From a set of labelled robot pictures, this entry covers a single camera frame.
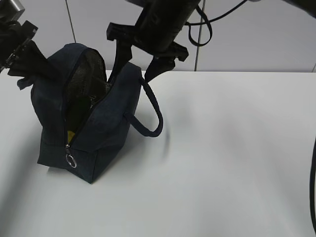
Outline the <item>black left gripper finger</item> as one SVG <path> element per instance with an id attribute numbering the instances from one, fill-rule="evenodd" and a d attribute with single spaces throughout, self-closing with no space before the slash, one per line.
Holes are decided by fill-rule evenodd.
<path id="1" fill-rule="evenodd" d="M 32 40 L 23 49 L 22 71 L 28 75 L 40 75 L 51 80 L 59 80 L 61 76 Z"/>
<path id="2" fill-rule="evenodd" d="M 14 57 L 6 60 L 8 75 L 12 77 L 29 77 L 37 73 L 33 56 Z"/>

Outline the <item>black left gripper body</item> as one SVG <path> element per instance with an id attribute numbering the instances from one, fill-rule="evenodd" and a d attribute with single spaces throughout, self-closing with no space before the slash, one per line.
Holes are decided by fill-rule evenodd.
<path id="1" fill-rule="evenodd" d="M 19 57 L 20 52 L 33 39 L 38 27 L 29 21 L 0 22 L 0 68 L 6 69 L 6 60 Z"/>

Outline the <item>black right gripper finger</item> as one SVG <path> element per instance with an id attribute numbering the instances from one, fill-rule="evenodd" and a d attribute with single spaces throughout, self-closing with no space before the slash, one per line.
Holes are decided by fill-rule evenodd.
<path id="1" fill-rule="evenodd" d="M 154 57 L 145 72 L 145 81 L 150 82 L 157 76 L 175 68 L 175 57 Z"/>
<path id="2" fill-rule="evenodd" d="M 115 81 L 122 68 L 132 59 L 132 44 L 123 40 L 116 40 L 116 56 L 112 72 L 108 81 Z"/>

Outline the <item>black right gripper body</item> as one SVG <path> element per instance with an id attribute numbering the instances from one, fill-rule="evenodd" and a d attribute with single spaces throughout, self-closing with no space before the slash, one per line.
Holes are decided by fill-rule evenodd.
<path id="1" fill-rule="evenodd" d="M 187 48 L 174 41 L 171 42 L 164 51 L 155 50 L 153 49 L 153 42 L 150 42 L 148 46 L 145 45 L 137 40 L 136 33 L 137 30 L 135 26 L 121 25 L 113 22 L 108 25 L 106 31 L 107 40 L 117 41 L 115 62 L 124 55 L 128 55 L 128 61 L 132 59 L 132 46 L 154 57 L 175 57 L 181 62 L 184 62 L 189 56 Z"/>

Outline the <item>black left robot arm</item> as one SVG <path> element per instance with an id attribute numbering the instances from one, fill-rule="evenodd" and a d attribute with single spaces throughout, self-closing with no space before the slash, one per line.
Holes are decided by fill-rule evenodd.
<path id="1" fill-rule="evenodd" d="M 42 54 L 33 37 L 38 27 L 29 21 L 0 23 L 0 70 L 9 69 L 8 75 L 30 77 L 34 75 L 58 79 L 58 70 Z"/>

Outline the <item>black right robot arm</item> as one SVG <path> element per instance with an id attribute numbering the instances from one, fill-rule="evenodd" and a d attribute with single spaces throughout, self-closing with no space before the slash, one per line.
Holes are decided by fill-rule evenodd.
<path id="1" fill-rule="evenodd" d="M 196 24 L 188 22 L 188 19 L 194 11 L 203 19 L 197 25 L 206 25 L 212 36 L 212 22 L 226 17 L 245 3 L 243 0 L 224 14 L 208 19 L 198 0 L 133 0 L 132 4 L 143 9 L 136 23 L 122 25 L 111 22 L 106 31 L 107 39 L 115 41 L 117 45 L 110 80 L 114 80 L 132 59 L 133 46 L 153 57 L 145 72 L 146 82 L 173 70 L 176 59 L 184 62 L 189 56 L 188 50 L 174 41 L 184 26 L 188 27 L 191 44 L 203 46 L 192 38 L 191 30 Z"/>

